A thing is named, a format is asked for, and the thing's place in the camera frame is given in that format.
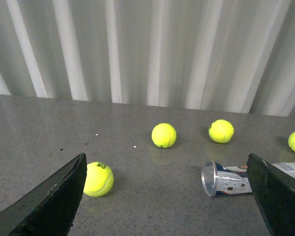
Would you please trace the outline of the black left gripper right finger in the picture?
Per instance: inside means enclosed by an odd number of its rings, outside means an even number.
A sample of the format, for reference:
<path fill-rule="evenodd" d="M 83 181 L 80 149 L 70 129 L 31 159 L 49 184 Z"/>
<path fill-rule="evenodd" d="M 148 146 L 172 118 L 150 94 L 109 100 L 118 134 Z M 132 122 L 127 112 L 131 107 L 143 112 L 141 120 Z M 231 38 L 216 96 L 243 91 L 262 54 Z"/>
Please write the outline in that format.
<path fill-rule="evenodd" d="M 272 236 L 295 236 L 295 178 L 252 153 L 247 176 Z"/>

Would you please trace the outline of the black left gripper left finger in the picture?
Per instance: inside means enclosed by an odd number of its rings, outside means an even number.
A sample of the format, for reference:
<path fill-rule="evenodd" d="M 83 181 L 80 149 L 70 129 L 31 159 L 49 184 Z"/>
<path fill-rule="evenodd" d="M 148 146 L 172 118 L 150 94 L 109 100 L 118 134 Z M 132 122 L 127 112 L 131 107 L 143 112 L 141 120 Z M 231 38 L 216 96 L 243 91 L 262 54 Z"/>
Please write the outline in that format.
<path fill-rule="evenodd" d="M 79 154 L 0 212 L 0 236 L 65 236 L 82 199 L 87 159 Z"/>

